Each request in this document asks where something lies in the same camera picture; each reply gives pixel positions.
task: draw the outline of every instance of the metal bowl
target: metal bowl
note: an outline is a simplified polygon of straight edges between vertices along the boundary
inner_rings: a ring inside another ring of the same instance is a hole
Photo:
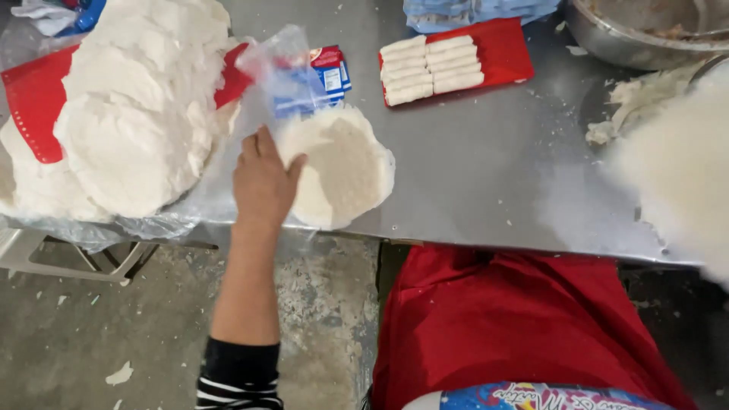
[[[722,0],[569,0],[565,20],[582,48],[616,66],[674,69],[729,53],[727,40],[687,41],[648,34],[679,24],[687,32],[727,27],[729,4]]]

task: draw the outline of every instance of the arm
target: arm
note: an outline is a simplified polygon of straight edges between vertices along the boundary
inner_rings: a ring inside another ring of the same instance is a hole
[[[305,156],[287,171],[266,127],[243,141],[233,174],[238,220],[215,304],[197,409],[282,409],[276,396],[279,332],[273,256]]]

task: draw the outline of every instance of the black and white striped sleeve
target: black and white striped sleeve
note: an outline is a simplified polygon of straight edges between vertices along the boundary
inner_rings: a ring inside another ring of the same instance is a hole
[[[208,338],[196,410],[283,410],[276,394],[280,346],[241,346]]]

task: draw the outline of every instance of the forearm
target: forearm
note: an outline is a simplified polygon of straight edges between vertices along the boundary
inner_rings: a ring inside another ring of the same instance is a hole
[[[236,223],[227,268],[215,304],[213,339],[249,346],[280,340],[273,257],[278,227]]]

